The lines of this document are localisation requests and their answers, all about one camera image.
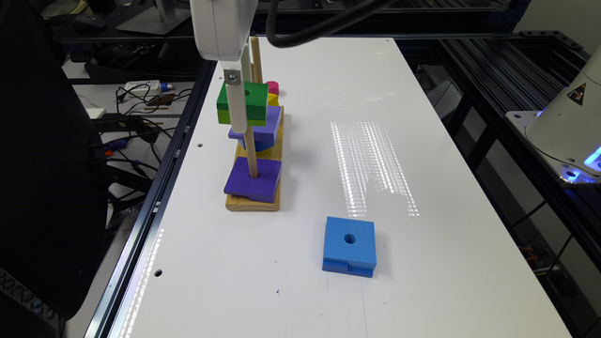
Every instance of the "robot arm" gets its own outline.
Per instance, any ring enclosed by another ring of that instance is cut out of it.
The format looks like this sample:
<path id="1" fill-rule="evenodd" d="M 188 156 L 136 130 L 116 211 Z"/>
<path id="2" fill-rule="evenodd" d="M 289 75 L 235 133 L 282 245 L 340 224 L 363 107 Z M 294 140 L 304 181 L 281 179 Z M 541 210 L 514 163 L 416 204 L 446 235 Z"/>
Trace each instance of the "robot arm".
<path id="1" fill-rule="evenodd" d="M 542 153 L 601 177 L 601 50 L 526 129 Z"/>
<path id="2" fill-rule="evenodd" d="M 245 78 L 250 74 L 250 60 L 243 55 L 248 55 L 248 35 L 257 4 L 258 0 L 190 3 L 196 47 L 205 59 L 222 63 L 232 131 L 240 133 L 248 128 L 244 81 L 250 81 Z"/>

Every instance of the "table surface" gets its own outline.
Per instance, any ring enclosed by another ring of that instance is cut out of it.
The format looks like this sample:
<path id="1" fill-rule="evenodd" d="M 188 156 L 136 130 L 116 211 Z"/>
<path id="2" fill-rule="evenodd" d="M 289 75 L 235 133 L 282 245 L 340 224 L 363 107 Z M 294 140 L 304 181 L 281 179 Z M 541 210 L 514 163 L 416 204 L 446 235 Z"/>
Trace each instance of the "table surface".
<path id="1" fill-rule="evenodd" d="M 111 336 L 570 336 L 392 39 L 261 42 L 285 107 L 281 210 L 225 209 L 217 68 Z M 372 279 L 321 270 L 328 216 L 375 222 Z"/>

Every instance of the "purple block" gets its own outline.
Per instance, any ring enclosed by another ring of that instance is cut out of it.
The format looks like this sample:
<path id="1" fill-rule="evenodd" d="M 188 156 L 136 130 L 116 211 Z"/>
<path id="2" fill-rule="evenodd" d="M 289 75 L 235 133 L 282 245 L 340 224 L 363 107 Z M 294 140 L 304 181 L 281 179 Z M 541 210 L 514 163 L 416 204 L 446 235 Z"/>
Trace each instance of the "purple block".
<path id="1" fill-rule="evenodd" d="M 282 119 L 282 107 L 267 107 L 267 122 L 265 127 L 253 127 L 255 142 L 275 142 L 278 138 L 280 120 Z M 229 130 L 228 137 L 236 140 L 244 140 L 244 134 Z"/>
<path id="2" fill-rule="evenodd" d="M 246 150 L 244 140 L 238 140 L 238 143 Z M 275 146 L 275 142 L 258 142 L 254 141 L 254 151 L 259 153 Z"/>
<path id="3" fill-rule="evenodd" d="M 251 178 L 248 173 L 248 159 L 238 157 L 223 192 L 245 196 L 251 201 L 273 203 L 280 181 L 282 163 L 280 161 L 257 159 L 256 166 L 259 177 Z"/>

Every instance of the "blue block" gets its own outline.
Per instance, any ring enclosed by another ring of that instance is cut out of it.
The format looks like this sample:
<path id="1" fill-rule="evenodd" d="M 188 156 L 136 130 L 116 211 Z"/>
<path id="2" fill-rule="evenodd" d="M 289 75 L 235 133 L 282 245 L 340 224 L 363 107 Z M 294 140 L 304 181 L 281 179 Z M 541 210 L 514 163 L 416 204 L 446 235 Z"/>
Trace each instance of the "blue block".
<path id="1" fill-rule="evenodd" d="M 328 217 L 323 249 L 324 271 L 372 277 L 376 263 L 373 222 Z"/>
<path id="2" fill-rule="evenodd" d="M 238 140 L 238 143 L 242 146 L 242 148 L 244 148 L 244 150 L 246 150 L 246 144 L 244 143 L 244 140 Z M 254 151 L 256 151 L 256 152 L 265 151 L 274 146 L 275 146 L 275 142 L 254 141 Z"/>
<path id="3" fill-rule="evenodd" d="M 369 278 L 374 276 L 374 272 L 372 270 L 353 269 L 353 268 L 349 268 L 347 263 L 329 262 L 327 260 L 323 261 L 323 266 L 321 267 L 321 269 L 324 271 L 329 271 L 329 272 L 345 273 L 345 274 L 369 277 Z"/>

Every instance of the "blue light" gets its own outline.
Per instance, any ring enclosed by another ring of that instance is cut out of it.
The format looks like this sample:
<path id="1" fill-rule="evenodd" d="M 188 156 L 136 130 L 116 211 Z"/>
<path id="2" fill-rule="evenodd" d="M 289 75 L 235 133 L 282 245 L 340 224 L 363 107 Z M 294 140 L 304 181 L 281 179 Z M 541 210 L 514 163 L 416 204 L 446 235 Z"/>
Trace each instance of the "blue light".
<path id="1" fill-rule="evenodd" d="M 593 161 L 596 160 L 599 156 L 601 156 L 601 146 L 597 149 L 597 151 L 593 153 L 593 155 L 589 156 L 589 158 L 586 159 L 584 164 L 589 165 L 593 163 Z"/>
<path id="2" fill-rule="evenodd" d="M 568 177 L 567 180 L 574 182 L 574 180 L 576 180 L 576 178 L 578 178 L 579 176 L 580 176 L 580 172 L 577 172 L 572 177 Z"/>

